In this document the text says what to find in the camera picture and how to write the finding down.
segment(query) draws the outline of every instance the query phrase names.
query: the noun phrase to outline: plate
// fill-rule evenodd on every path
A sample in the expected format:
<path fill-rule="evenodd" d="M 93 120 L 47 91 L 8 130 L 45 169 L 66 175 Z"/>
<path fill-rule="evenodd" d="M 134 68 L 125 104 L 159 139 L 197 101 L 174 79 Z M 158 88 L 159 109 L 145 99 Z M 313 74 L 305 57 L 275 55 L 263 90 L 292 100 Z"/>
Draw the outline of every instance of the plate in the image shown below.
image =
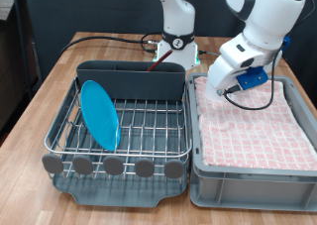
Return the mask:
<path fill-rule="evenodd" d="M 81 87 L 81 112 L 94 140 L 114 151 L 121 139 L 119 118 L 109 95 L 95 81 L 88 80 Z"/>

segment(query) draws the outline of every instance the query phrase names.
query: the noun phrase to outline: wooden table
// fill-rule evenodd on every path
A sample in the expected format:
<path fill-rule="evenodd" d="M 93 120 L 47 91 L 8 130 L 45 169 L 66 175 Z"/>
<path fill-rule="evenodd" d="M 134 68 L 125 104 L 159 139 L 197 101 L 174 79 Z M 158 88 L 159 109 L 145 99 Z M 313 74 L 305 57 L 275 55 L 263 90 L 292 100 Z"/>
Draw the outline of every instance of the wooden table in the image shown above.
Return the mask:
<path fill-rule="evenodd" d="M 139 40 L 140 35 L 77 33 Z M 224 38 L 197 38 L 199 48 L 218 52 Z M 276 212 L 242 209 L 199 208 L 189 189 L 166 198 L 156 208 L 118 208 L 77 205 L 69 194 L 59 193 L 42 165 L 47 153 L 44 138 L 75 77 L 76 67 L 89 59 L 152 60 L 139 45 L 107 40 L 82 42 L 67 50 L 26 109 L 0 149 L 0 224 L 317 224 L 308 212 Z M 190 71 L 206 72 L 215 56 L 201 56 L 201 66 Z M 290 77 L 317 118 L 317 111 L 284 60 L 277 74 Z"/>

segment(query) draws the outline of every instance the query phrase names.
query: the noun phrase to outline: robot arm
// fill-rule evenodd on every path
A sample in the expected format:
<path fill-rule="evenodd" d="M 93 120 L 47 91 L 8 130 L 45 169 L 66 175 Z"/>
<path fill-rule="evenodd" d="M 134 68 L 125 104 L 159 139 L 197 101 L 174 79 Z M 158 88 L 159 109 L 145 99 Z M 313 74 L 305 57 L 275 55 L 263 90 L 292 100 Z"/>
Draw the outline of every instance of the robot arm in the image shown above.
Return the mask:
<path fill-rule="evenodd" d="M 199 64 L 198 47 L 194 42 L 195 9 L 185 0 L 160 2 L 163 8 L 163 33 L 155 60 L 173 50 L 166 61 L 181 64 L 189 70 Z"/>
<path fill-rule="evenodd" d="M 284 37 L 296 23 L 306 0 L 226 0 L 231 11 L 246 23 L 244 31 L 224 44 L 210 66 L 206 96 L 224 100 L 231 86 L 252 89 L 267 82 L 267 72 L 281 58 Z"/>
<path fill-rule="evenodd" d="M 195 9 L 185 0 L 160 0 L 163 7 L 163 29 L 176 36 L 194 32 Z"/>

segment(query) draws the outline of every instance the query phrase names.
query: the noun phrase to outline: gray storage bin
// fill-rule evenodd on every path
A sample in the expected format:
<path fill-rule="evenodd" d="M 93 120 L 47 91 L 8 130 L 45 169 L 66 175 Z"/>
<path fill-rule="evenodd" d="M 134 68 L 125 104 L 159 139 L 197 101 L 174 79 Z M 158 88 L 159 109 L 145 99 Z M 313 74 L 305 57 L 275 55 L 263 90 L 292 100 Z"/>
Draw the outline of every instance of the gray storage bin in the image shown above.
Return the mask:
<path fill-rule="evenodd" d="M 194 90 L 194 79 L 200 76 L 207 74 L 188 77 L 193 140 L 191 201 L 202 207 L 317 211 L 317 171 L 210 167 L 202 163 Z M 276 80 L 283 83 L 293 115 L 316 147 L 315 118 L 289 78 L 277 76 Z"/>

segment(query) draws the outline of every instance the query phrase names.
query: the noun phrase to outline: towel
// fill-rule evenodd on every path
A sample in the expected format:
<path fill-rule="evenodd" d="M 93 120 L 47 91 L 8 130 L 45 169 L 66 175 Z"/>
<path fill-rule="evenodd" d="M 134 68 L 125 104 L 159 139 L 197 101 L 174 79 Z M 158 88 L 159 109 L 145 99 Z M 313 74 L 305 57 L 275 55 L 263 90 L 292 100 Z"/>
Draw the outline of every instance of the towel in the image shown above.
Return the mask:
<path fill-rule="evenodd" d="M 287 104 L 283 85 L 275 82 L 274 101 L 265 110 L 242 110 L 205 97 L 207 77 L 195 79 L 202 160 L 206 166 L 316 170 L 317 153 Z M 239 93 L 247 107 L 266 105 L 271 82 Z"/>

